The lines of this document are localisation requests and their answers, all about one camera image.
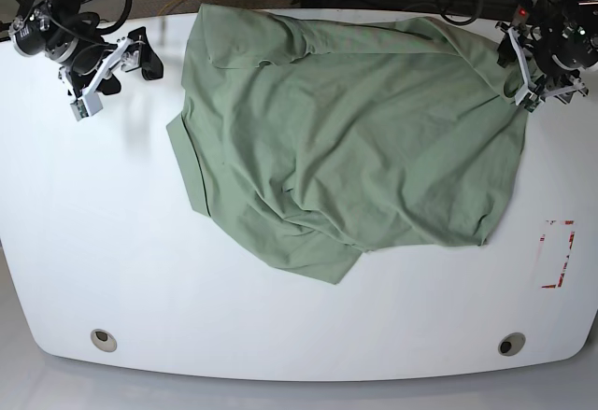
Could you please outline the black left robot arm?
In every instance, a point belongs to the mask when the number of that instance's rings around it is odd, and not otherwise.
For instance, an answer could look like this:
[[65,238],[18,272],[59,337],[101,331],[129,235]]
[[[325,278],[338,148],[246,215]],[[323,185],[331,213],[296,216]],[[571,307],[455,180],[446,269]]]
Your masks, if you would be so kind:
[[496,24],[497,63],[515,64],[522,78],[515,103],[532,112],[549,98],[587,96],[581,74],[597,69],[597,0],[515,1],[511,21]]

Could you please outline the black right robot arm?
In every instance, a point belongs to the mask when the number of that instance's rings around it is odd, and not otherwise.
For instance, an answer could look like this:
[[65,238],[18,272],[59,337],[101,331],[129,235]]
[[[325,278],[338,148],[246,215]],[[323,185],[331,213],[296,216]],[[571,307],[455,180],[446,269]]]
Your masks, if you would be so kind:
[[141,71],[143,79],[164,76],[164,65],[151,48],[147,30],[140,27],[117,43],[106,35],[120,30],[129,18],[133,0],[124,0],[120,16],[103,27],[94,11],[81,8],[92,0],[19,0],[16,16],[2,24],[15,50],[25,57],[39,53],[60,66],[59,78],[75,100],[94,92],[113,95],[121,84],[113,75],[115,68]]

